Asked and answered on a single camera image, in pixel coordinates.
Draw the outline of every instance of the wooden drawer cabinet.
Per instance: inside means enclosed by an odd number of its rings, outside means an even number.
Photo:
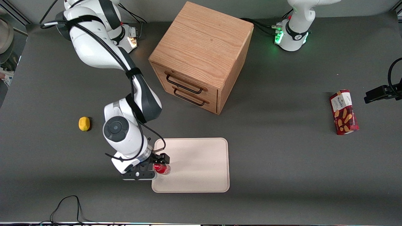
[[[187,2],[149,62],[166,92],[220,114],[252,31],[249,22]]]

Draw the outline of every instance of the beige tray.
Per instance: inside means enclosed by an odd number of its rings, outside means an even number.
[[[170,156],[171,171],[152,181],[157,193],[226,192],[229,189],[228,142],[224,138],[165,139],[160,153]],[[155,150],[162,148],[161,139]]]

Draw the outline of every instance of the yellow object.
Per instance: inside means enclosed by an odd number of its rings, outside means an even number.
[[[78,127],[82,131],[88,131],[89,127],[91,126],[91,123],[89,121],[88,117],[81,117],[79,122],[78,122]]]

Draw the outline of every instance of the black metal handle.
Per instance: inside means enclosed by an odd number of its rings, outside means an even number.
[[[187,90],[187,91],[189,91],[189,92],[192,92],[192,93],[195,93],[195,94],[200,94],[201,91],[202,91],[202,88],[200,88],[199,91],[195,91],[195,90],[192,90],[192,89],[187,88],[187,87],[185,87],[185,86],[182,86],[182,85],[180,85],[180,84],[177,83],[177,82],[173,82],[172,80],[169,80],[169,78],[170,78],[170,74],[167,74],[166,80],[167,80],[169,83],[172,83],[173,85],[177,85],[178,87],[180,87],[180,88],[182,88],[182,89],[185,89],[185,90]]]
[[[188,99],[188,98],[186,98],[186,97],[183,97],[182,95],[177,94],[176,91],[177,91],[177,89],[174,89],[173,93],[174,93],[177,97],[180,97],[180,98],[183,99],[183,100],[186,100],[186,101],[188,101],[188,102],[190,102],[190,103],[193,103],[193,104],[195,104],[195,105],[197,105],[197,106],[200,106],[200,107],[205,104],[205,101],[203,101],[201,104],[199,104],[199,103],[194,102],[194,101],[192,101],[192,100],[190,100],[190,99]]]

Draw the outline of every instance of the red cardboard box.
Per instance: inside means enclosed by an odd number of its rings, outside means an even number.
[[[359,125],[353,112],[350,91],[342,89],[329,98],[332,115],[338,135],[346,135],[359,130]]]

